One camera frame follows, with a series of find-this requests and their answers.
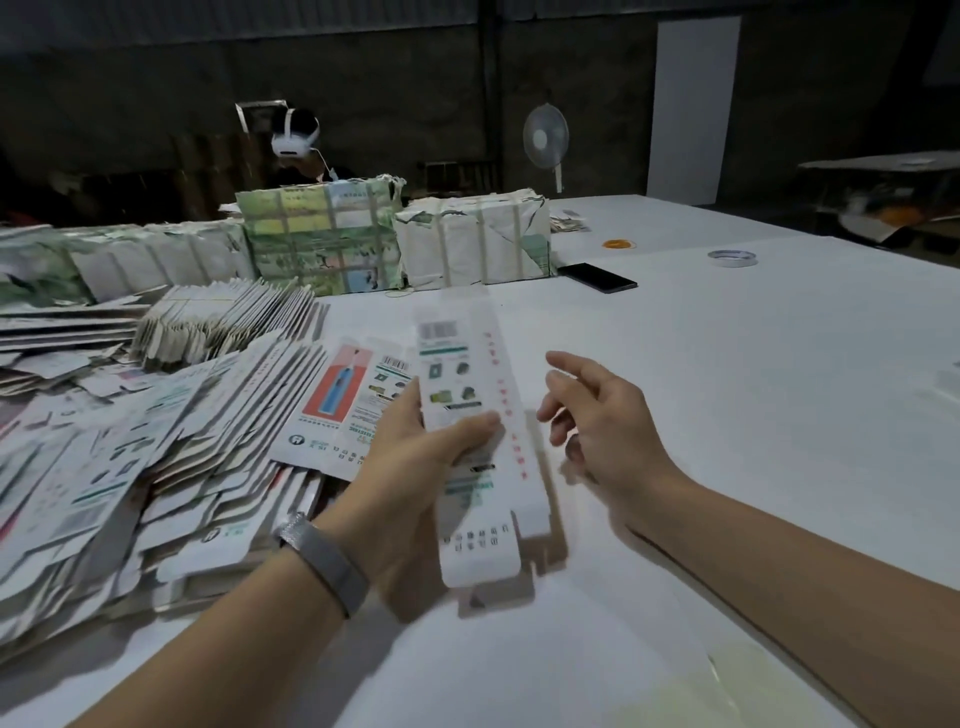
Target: white panel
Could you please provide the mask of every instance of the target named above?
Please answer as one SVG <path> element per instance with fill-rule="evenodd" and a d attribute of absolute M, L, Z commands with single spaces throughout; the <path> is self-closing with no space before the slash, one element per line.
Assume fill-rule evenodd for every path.
<path fill-rule="evenodd" d="M 659 25 L 648 197 L 716 202 L 739 35 L 739 17 Z"/>

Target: vr headset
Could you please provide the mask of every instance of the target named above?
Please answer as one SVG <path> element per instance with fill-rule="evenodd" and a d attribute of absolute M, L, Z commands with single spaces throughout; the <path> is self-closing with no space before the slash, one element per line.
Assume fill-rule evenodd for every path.
<path fill-rule="evenodd" d="M 286 118 L 283 120 L 283 133 L 275 133 L 271 139 L 270 146 L 274 149 L 274 154 L 278 157 L 295 157 L 303 159 L 310 154 L 313 145 L 320 138 L 320 124 L 309 136 L 303 136 L 300 133 L 290 131 L 290 119 L 294 115 L 293 109 L 287 110 Z"/>

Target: white table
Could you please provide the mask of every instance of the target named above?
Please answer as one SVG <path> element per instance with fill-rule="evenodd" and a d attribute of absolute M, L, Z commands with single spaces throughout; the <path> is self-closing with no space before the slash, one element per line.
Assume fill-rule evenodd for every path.
<path fill-rule="evenodd" d="M 797 235 L 786 228 L 640 195 L 571 197 L 551 200 L 550 207 L 585 216 L 589 227 L 588 231 L 553 236 L 551 247 L 557 265 L 594 257 L 616 259 L 621 255 L 680 248 L 737 248 L 755 240 Z M 627 250 L 603 247 L 605 241 L 616 238 L 631 240 L 636 247 Z"/>
<path fill-rule="evenodd" d="M 621 255 L 616 272 L 639 283 L 630 291 L 605 297 L 568 279 L 490 286 L 525 406 L 539 404 L 543 352 L 594 356 L 644 388 L 665 444 L 694 477 L 960 587 L 960 421 L 916 394 L 960 358 L 960 273 L 781 229 L 768 236 L 780 239 L 758 231 L 737 242 L 722 232 L 731 218 L 713 219 L 704 248 Z M 759 264 L 712 266 L 706 253 L 718 247 L 745 247 Z M 440 295 L 341 297 L 325 335 L 412 342 L 412 311 Z M 727 662 L 740 725 L 851 725 L 723 612 L 618 540 L 600 503 L 564 484 L 562 455 L 547 459 L 565 569 L 536 580 L 532 603 L 479 618 L 458 619 L 449 599 L 403 629 L 369 605 L 324 655 L 292 725 L 673 726 L 650 711 L 677 695 L 690 724 L 727 725 L 698 721 L 689 705 L 708 682 L 706 651 L 731 650 L 751 655 Z M 0 671 L 0 725 L 62 725 L 188 622 L 121 623 L 45 645 Z"/>

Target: smartphone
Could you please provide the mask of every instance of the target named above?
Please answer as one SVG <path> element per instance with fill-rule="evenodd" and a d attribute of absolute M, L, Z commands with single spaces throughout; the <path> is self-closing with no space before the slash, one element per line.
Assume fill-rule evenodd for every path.
<path fill-rule="evenodd" d="M 589 263 L 561 266 L 557 269 L 557 275 L 578 280 L 583 285 L 596 288 L 601 293 L 616 293 L 628 288 L 636 288 L 635 280 L 625 279 L 623 276 L 605 271 L 603 268 L 597 268 Z"/>

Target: left hand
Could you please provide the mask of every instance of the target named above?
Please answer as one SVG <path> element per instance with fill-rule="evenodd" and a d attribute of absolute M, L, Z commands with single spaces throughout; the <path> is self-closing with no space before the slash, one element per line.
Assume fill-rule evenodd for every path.
<path fill-rule="evenodd" d="M 414 379 L 380 418 L 356 480 L 314 523 L 373 582 L 409 549 L 453 462 L 499 427 L 500 416 L 485 412 L 427 432 Z"/>

